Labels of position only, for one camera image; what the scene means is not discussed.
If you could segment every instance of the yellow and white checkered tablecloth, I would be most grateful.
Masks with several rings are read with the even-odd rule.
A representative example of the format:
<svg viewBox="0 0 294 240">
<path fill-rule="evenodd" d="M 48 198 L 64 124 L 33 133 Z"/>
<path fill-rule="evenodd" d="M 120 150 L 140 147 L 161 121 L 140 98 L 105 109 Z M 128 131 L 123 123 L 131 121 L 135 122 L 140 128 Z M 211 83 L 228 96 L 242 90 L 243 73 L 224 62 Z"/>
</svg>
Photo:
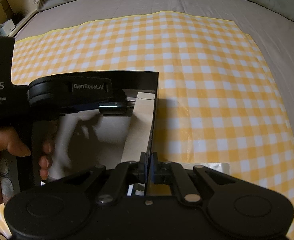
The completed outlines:
<svg viewBox="0 0 294 240">
<path fill-rule="evenodd" d="M 232 21 L 162 11 L 87 22 L 15 44 L 12 81 L 94 70 L 159 71 L 162 160 L 227 162 L 294 205 L 294 141 L 263 56 Z M 294 222 L 288 236 L 294 238 Z"/>
</svg>

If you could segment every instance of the metal screw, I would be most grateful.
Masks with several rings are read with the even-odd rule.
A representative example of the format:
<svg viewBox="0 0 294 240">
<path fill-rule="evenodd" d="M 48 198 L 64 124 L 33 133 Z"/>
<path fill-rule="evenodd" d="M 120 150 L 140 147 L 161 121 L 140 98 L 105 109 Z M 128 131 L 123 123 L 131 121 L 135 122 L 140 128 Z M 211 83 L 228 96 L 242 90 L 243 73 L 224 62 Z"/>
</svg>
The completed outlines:
<svg viewBox="0 0 294 240">
<path fill-rule="evenodd" d="M 108 195 L 108 194 L 100 195 L 98 197 L 98 201 L 100 203 L 109 203 L 109 202 L 111 202 L 113 200 L 114 200 L 114 198 L 112 196 Z"/>
<path fill-rule="evenodd" d="M 145 205 L 146 206 L 151 206 L 154 202 L 152 200 L 146 200 Z"/>
<path fill-rule="evenodd" d="M 185 200 L 188 202 L 198 202 L 201 197 L 198 194 L 187 194 L 185 195 Z"/>
<path fill-rule="evenodd" d="M 96 165 L 95 168 L 98 168 L 98 169 L 105 168 L 105 165 L 99 164 L 99 165 Z"/>
</svg>

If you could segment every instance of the human hand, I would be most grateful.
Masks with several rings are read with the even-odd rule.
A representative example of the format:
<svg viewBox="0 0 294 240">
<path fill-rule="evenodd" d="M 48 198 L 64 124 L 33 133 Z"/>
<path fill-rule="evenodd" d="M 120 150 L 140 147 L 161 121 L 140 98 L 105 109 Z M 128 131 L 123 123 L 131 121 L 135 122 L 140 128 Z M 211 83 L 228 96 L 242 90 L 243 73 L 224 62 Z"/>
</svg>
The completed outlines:
<svg viewBox="0 0 294 240">
<path fill-rule="evenodd" d="M 20 140 L 16 130 L 12 127 L 0 128 L 0 152 L 3 150 L 14 156 L 25 157 L 31 155 L 28 147 Z M 39 159 L 41 167 L 40 176 L 42 179 L 47 179 L 48 169 L 52 165 L 51 154 L 55 151 L 55 144 L 53 140 L 47 139 L 43 143 L 44 155 Z M 2 190 L 0 185 L 0 204 L 3 202 Z"/>
</svg>

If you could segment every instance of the round black disc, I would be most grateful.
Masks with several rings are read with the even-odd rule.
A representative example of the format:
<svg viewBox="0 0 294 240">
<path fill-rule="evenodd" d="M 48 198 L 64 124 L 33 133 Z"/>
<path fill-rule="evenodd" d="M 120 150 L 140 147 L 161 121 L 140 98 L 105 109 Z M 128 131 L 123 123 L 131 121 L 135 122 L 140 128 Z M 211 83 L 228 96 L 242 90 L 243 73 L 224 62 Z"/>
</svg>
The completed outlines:
<svg viewBox="0 0 294 240">
<path fill-rule="evenodd" d="M 12 232 L 31 239 L 57 239 L 75 231 L 88 217 L 91 206 L 74 185 L 58 192 L 22 192 L 5 206 Z"/>
<path fill-rule="evenodd" d="M 287 198 L 267 189 L 244 191 L 228 185 L 209 200 L 207 211 L 223 230 L 242 237 L 269 237 L 288 230 L 294 210 Z"/>
</svg>

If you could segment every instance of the bed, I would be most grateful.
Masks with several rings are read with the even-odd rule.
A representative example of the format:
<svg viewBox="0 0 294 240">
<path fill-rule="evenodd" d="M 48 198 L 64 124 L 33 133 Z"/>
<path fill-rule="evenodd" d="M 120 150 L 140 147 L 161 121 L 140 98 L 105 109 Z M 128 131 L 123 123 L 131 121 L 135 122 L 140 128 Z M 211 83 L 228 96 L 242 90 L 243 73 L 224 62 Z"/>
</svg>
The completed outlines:
<svg viewBox="0 0 294 240">
<path fill-rule="evenodd" d="M 41 12 L 16 35 L 17 41 L 88 21 L 159 11 L 234 21 L 262 52 L 283 99 L 294 136 L 294 16 L 289 15 L 290 10 L 278 11 L 281 4 L 263 4 L 263 7 L 248 0 L 49 0 L 51 5 L 42 2 L 45 5 L 39 7 Z"/>
</svg>

